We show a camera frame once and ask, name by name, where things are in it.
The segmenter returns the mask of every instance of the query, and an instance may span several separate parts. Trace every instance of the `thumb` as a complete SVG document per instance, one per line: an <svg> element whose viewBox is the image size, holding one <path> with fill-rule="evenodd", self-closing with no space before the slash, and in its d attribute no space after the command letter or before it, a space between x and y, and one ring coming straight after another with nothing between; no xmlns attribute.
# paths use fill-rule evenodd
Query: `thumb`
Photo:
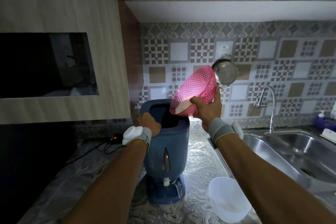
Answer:
<svg viewBox="0 0 336 224"><path fill-rule="evenodd" d="M199 107L203 107L204 105L206 105L206 103L204 103L202 100L200 100L198 97L192 97L191 99L190 99L190 102L192 103L192 104L195 104L196 105L196 107L197 107L197 109L199 108Z"/></svg>

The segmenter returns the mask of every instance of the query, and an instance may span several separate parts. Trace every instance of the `power cord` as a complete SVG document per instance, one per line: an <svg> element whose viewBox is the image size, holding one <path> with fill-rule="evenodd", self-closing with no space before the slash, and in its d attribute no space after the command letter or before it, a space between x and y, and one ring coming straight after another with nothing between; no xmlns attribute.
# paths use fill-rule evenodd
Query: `power cord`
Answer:
<svg viewBox="0 0 336 224"><path fill-rule="evenodd" d="M101 146L101 145L103 145L103 144L105 144L104 149L103 149L103 150L99 150L99 149L98 149L99 146ZM63 167L66 167L66 166L68 166L68 165L70 165L70 164L76 162L77 160L79 160L79 159L85 157L87 154L89 154L91 151L93 151L93 150L95 150L95 149L97 149L98 151L101 151L101 152L103 151L105 154L110 155L110 154L112 154L113 152L115 152L116 150L118 150L119 148L125 147L125 145L121 145L121 146L115 148L113 151L111 151L111 152L107 152L107 150L108 150L111 146L112 146L111 139L110 139L109 141L102 140L97 146L93 147L91 150L88 150L88 151L87 151L86 153L84 153L82 156L80 156L80 157L78 157L78 158L76 158L76 159L74 159L74 160L72 160L72 161L70 161L70 162L65 163Z"/></svg>

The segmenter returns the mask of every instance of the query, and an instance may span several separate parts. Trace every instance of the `pink plastic bowl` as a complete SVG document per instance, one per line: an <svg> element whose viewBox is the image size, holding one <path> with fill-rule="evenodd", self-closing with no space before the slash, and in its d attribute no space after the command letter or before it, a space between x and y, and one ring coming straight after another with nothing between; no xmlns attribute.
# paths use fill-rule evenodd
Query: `pink plastic bowl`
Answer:
<svg viewBox="0 0 336 224"><path fill-rule="evenodd" d="M196 115L197 107L195 104L192 104L180 113L175 113L175 110L181 102L193 96L198 96L200 100L207 104L211 103L216 92L216 87L216 77L212 68L210 66L201 67L189 76L175 93L170 103L170 113L184 117Z"/></svg>

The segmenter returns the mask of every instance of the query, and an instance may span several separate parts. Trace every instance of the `wooden cabinet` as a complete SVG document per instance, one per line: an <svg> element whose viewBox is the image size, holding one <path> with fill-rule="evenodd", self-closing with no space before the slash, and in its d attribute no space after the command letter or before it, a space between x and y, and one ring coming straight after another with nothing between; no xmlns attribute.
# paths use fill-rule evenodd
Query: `wooden cabinet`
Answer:
<svg viewBox="0 0 336 224"><path fill-rule="evenodd" d="M131 117L140 27L123 1L0 0L0 43L0 124Z"/></svg>

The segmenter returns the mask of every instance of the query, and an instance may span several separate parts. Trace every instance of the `white plastic container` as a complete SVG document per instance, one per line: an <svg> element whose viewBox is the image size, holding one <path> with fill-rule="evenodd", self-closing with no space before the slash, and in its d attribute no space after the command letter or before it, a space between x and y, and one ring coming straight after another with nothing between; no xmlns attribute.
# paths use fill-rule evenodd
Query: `white plastic container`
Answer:
<svg viewBox="0 0 336 224"><path fill-rule="evenodd" d="M252 208L237 181L229 177L213 179L206 193L214 213L227 223L241 221Z"/></svg>

